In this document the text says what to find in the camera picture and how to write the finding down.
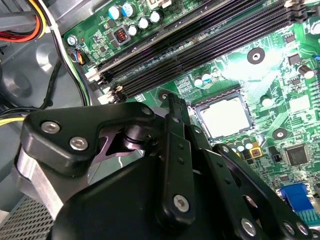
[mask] chip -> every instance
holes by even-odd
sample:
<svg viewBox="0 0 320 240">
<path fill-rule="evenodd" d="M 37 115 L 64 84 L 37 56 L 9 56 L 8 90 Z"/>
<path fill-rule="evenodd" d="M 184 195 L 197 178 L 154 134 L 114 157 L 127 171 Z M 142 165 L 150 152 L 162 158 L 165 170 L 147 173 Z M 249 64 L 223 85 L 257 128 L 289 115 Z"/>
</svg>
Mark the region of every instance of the chip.
<svg viewBox="0 0 320 240">
<path fill-rule="evenodd" d="M 247 150 L 247 149 L 245 149 L 245 150 L 242 151 L 242 155 L 243 155 L 243 158 L 244 158 L 245 160 L 251 159 L 250 152 L 249 152 L 249 150 Z"/>
<path fill-rule="evenodd" d="M 295 79 L 295 80 L 292 80 L 292 84 L 293 85 L 298 85 L 301 83 L 301 80 L 298 78 L 298 79 Z"/>
<path fill-rule="evenodd" d="M 286 42 L 287 44 L 289 44 L 289 43 L 292 43 L 294 40 L 296 40 L 296 37 L 295 37 L 295 35 L 292 35 L 292 36 L 288 36 L 288 37 L 285 39 L 285 42 Z"/>
<path fill-rule="evenodd" d="M 114 36 L 112 34 L 112 32 L 109 32 L 106 37 L 109 39 L 109 41 L 112 41 L 114 39 Z"/>
<path fill-rule="evenodd" d="M 300 55 L 299 54 L 295 54 L 295 55 L 289 56 L 288 57 L 288 61 L 289 61 L 290 65 L 298 64 L 301 61 Z"/>
<path fill-rule="evenodd" d="M 242 133 L 253 127 L 249 110 L 239 92 L 198 106 L 195 112 L 210 140 Z"/>
<path fill-rule="evenodd" d="M 104 46 L 102 46 L 102 47 L 100 47 L 100 51 L 101 51 L 102 53 L 104 53 L 104 52 L 106 51 L 106 48 L 105 48 Z"/>
<path fill-rule="evenodd" d="M 254 160 L 253 160 L 253 159 L 248 159 L 246 162 L 247 162 L 249 165 L 251 165 L 251 164 L 254 163 Z"/>
<path fill-rule="evenodd" d="M 289 181 L 289 180 L 290 179 L 289 179 L 289 176 L 287 174 L 280 176 L 280 181 L 281 182 L 285 182 L 285 181 Z"/>
<path fill-rule="evenodd" d="M 117 26 L 116 22 L 113 19 L 109 19 L 107 23 L 110 28 L 114 28 L 115 26 Z"/>
<path fill-rule="evenodd" d="M 285 150 L 285 155 L 291 166 L 305 164 L 309 161 L 309 155 L 305 145 L 287 148 Z"/>
</svg>

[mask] mounting hole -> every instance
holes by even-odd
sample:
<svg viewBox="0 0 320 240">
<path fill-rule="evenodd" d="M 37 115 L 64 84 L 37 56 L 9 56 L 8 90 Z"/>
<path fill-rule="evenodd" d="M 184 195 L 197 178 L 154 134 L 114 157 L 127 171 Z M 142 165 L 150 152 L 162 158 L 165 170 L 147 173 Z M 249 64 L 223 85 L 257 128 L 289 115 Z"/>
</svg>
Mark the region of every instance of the mounting hole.
<svg viewBox="0 0 320 240">
<path fill-rule="evenodd" d="M 172 117 L 172 120 L 175 121 L 176 123 L 180 123 L 180 120 L 176 118 L 175 116 Z"/>
<path fill-rule="evenodd" d="M 229 180 L 228 178 L 225 178 L 225 179 L 224 179 L 224 182 L 225 182 L 226 184 L 228 184 L 228 185 L 231 184 L 231 182 L 230 182 L 230 180 Z"/>
<path fill-rule="evenodd" d="M 141 108 L 141 111 L 142 111 L 144 114 L 147 114 L 147 115 L 151 115 L 151 114 L 152 114 L 152 111 L 151 111 L 149 108 L 146 108 L 146 107 L 142 107 L 142 108 Z"/>
</svg>

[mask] white label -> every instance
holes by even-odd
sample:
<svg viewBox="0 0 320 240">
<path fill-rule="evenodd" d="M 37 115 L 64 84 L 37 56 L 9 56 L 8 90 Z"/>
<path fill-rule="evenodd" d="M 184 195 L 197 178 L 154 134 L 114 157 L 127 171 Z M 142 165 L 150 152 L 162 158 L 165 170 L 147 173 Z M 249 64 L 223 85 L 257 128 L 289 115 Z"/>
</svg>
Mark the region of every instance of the white label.
<svg viewBox="0 0 320 240">
<path fill-rule="evenodd" d="M 143 94 L 139 94 L 139 95 L 135 96 L 134 98 L 137 102 L 140 102 L 140 103 L 146 100 L 146 98 Z"/>
</svg>

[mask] white wire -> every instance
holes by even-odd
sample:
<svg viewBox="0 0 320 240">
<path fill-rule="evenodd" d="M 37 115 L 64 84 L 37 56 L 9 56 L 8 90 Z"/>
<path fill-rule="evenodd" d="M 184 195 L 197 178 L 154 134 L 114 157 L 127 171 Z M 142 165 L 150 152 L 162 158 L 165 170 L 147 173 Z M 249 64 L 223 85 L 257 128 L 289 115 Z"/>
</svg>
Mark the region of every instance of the white wire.
<svg viewBox="0 0 320 240">
<path fill-rule="evenodd" d="M 68 67 L 71 69 L 71 72 L 73 74 L 73 76 L 77 79 L 77 81 L 83 86 L 83 88 L 85 88 L 84 84 L 81 81 L 80 76 L 78 75 L 76 69 L 74 68 L 73 63 L 71 62 L 69 55 L 64 47 L 64 43 L 62 42 L 62 38 L 61 38 L 61 34 L 59 31 L 59 27 L 56 23 L 56 20 L 54 18 L 54 16 L 52 16 L 51 12 L 49 11 L 49 9 L 47 8 L 47 6 L 45 5 L 45 3 L 43 2 L 43 0 L 38 0 L 39 4 L 42 6 L 44 12 L 46 13 L 47 17 L 50 20 L 51 26 L 49 27 L 51 29 L 51 32 L 53 32 L 53 34 L 56 37 L 56 41 L 58 43 L 58 47 L 60 49 L 61 55 L 63 57 L 63 59 L 65 60 L 66 64 L 68 65 Z M 87 100 L 90 104 L 90 99 L 89 96 L 87 96 Z"/>
</svg>

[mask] black wire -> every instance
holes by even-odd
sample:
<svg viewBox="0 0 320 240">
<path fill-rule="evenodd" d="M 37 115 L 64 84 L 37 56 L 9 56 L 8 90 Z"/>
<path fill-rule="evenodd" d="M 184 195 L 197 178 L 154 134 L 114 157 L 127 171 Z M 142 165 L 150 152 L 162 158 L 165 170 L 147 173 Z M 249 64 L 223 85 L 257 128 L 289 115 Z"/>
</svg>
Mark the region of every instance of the black wire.
<svg viewBox="0 0 320 240">
<path fill-rule="evenodd" d="M 37 111 L 37 110 L 39 110 L 39 108 L 33 107 L 33 106 L 20 106 L 20 107 L 15 107 L 15 108 L 11 108 L 11 109 L 7 109 L 7 110 L 3 111 L 0 114 L 0 117 L 2 117 L 5 114 L 18 114 L 20 112 L 24 112 L 24 114 L 28 114 L 30 112 Z"/>
<path fill-rule="evenodd" d="M 52 97 L 54 95 L 54 90 L 55 90 L 55 83 L 58 77 L 58 73 L 61 69 L 62 63 L 61 61 L 58 59 L 58 61 L 56 61 L 56 64 L 54 66 L 54 69 L 52 70 L 51 73 L 51 77 L 48 83 L 48 88 L 46 90 L 46 94 L 43 100 L 42 105 L 39 107 L 39 109 L 43 110 L 46 109 L 47 107 L 50 106 L 50 102 L 52 100 Z"/>
<path fill-rule="evenodd" d="M 47 16 L 47 13 L 45 12 L 44 8 L 42 7 L 42 5 L 39 3 L 38 0 L 34 0 L 34 2 L 37 4 L 37 6 L 40 8 L 45 20 L 46 20 L 46 23 L 48 24 L 49 27 L 52 26 L 52 22 L 50 21 L 49 17 Z M 52 34 L 52 38 L 53 38 L 53 42 L 54 42 L 54 46 L 56 48 L 56 51 L 57 51 L 57 54 L 58 54 L 58 57 L 60 59 L 60 61 L 62 62 L 62 64 L 64 65 L 66 71 L 68 72 L 68 74 L 71 76 L 79 94 L 80 94 L 80 98 L 81 98 L 81 104 L 82 106 L 88 106 L 90 103 L 86 101 L 86 97 L 85 97 L 85 93 L 83 92 L 82 88 L 81 88 L 81 85 L 80 83 L 78 82 L 77 78 L 74 76 L 72 70 L 69 68 L 66 60 L 64 59 L 62 53 L 61 53 L 61 50 L 59 48 L 59 44 L 58 44 L 58 40 L 55 36 L 55 33 L 53 32 L 53 30 L 51 30 L 51 34 Z"/>
</svg>

